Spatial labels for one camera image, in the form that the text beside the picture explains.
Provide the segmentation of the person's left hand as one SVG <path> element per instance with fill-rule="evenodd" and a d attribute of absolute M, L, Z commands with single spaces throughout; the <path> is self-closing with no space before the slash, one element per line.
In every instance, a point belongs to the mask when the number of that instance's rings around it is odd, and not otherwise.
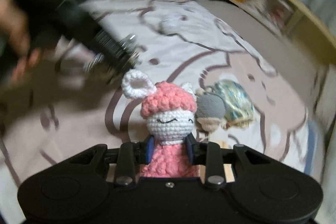
<path fill-rule="evenodd" d="M 30 36 L 25 13 L 17 7 L 13 0 L 1 0 L 1 31 L 9 36 L 9 45 L 19 55 L 11 80 L 21 80 L 25 72 L 35 67 L 41 59 L 40 49 L 29 53 Z"/>

